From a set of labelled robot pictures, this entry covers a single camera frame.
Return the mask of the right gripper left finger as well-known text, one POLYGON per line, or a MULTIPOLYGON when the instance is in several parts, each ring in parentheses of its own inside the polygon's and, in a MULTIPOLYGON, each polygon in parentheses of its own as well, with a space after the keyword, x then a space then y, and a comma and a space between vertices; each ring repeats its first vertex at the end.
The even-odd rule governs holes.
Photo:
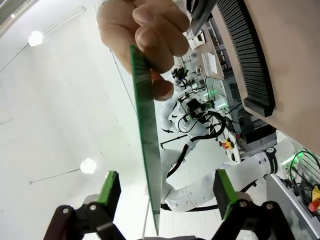
POLYGON ((100 240, 124 240, 113 223, 121 194, 119 174, 110 171, 97 200, 83 203, 78 209, 70 205, 56 208, 44 235, 45 240, 82 240, 96 234, 100 240))

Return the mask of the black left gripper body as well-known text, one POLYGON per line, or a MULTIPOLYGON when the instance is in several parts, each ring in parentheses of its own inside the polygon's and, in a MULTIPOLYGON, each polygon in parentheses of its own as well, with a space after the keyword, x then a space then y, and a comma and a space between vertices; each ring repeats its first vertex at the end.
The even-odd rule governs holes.
POLYGON ((191 118, 201 118, 204 116, 207 110, 207 105, 205 103, 200 103, 196 98, 189 100, 186 103, 187 112, 186 115, 191 118))

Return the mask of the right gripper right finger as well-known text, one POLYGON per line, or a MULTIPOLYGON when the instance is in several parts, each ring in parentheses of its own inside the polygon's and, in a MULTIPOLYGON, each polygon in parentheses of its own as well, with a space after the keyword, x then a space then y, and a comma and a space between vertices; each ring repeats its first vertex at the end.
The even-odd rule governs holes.
POLYGON ((215 171, 213 193, 223 222, 214 240, 235 240, 240 231, 251 231, 259 240, 293 240, 295 237, 279 204, 256 205, 240 198, 224 169, 215 171))

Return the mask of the person's left hand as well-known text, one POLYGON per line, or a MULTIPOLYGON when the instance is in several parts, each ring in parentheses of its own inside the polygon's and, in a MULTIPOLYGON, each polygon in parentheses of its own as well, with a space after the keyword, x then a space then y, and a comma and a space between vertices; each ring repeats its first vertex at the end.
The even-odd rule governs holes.
POLYGON ((130 46, 135 45, 150 63, 152 94, 166 101, 174 85, 162 77, 174 65, 174 57, 185 55, 190 27, 187 15, 172 0, 106 0, 98 8, 96 21, 103 44, 110 48, 131 74, 130 46))

